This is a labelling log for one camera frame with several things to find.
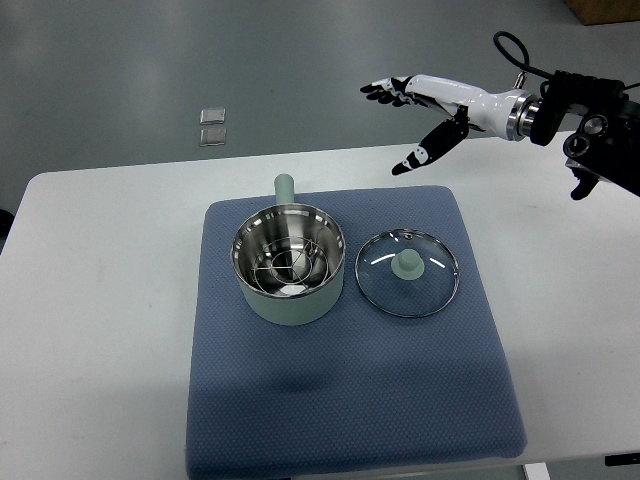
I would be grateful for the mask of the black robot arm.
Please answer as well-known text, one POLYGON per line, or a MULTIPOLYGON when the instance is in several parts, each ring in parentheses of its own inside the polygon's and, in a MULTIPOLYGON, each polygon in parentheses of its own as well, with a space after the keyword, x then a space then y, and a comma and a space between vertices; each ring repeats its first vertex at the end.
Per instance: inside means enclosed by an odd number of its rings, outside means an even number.
POLYGON ((563 143, 565 166, 577 179, 570 196, 586 198, 601 181, 639 194, 639 104, 618 80, 556 71, 541 87, 529 138, 548 145, 567 114, 581 118, 563 143))

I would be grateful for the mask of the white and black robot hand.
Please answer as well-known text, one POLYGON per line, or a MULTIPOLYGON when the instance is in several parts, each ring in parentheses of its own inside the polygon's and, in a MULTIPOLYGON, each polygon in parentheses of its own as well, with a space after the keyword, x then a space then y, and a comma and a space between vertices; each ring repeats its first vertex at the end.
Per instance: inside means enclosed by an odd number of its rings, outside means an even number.
POLYGON ((526 90, 489 93, 476 86, 423 74, 377 80, 360 91, 380 104, 422 106, 445 116, 392 168, 394 176, 434 163, 472 130, 488 131, 506 141, 520 141, 530 135, 539 109, 537 96, 526 90))

